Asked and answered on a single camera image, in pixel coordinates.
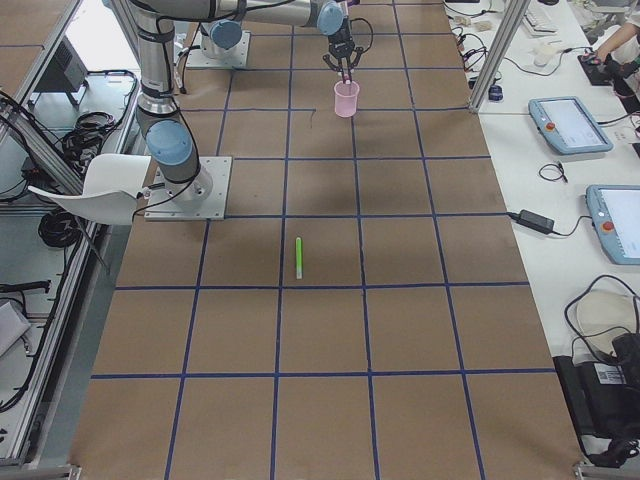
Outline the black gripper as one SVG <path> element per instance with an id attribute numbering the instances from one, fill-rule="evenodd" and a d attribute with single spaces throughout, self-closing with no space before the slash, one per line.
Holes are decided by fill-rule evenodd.
<path id="1" fill-rule="evenodd" d="M 349 31 L 338 31 L 329 35 L 327 40 L 328 52 L 323 55 L 323 61 L 340 79 L 352 80 L 353 72 L 363 55 L 363 47 L 355 44 Z"/>

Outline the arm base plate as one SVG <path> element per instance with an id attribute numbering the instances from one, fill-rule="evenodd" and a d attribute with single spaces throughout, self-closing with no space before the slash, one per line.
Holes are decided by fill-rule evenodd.
<path id="1" fill-rule="evenodd" d="M 241 40 L 230 49 L 216 46 L 211 40 L 203 38 L 201 32 L 195 37 L 194 49 L 189 52 L 186 67 L 188 69 L 242 70 L 247 68 L 251 33 L 244 30 Z"/>
<path id="2" fill-rule="evenodd" d="M 223 220 L 231 170 L 230 156 L 201 157 L 200 173 L 178 194 L 181 186 L 167 182 L 157 167 L 154 182 L 164 186 L 151 193 L 151 207 L 144 210 L 144 218 L 148 221 Z"/>

